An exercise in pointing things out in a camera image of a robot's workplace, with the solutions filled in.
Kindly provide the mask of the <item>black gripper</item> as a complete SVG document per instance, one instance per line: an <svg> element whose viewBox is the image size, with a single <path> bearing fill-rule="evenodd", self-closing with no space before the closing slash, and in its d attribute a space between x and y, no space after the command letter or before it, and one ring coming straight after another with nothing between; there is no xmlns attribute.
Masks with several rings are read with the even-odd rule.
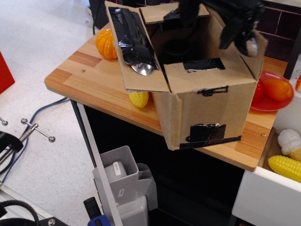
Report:
<svg viewBox="0 0 301 226"><path fill-rule="evenodd" d="M184 27L193 23L201 4L226 19L220 36L220 49L227 49L232 42L245 41L246 35L256 28L259 16L265 10L260 0L181 0L180 18Z"/></svg>

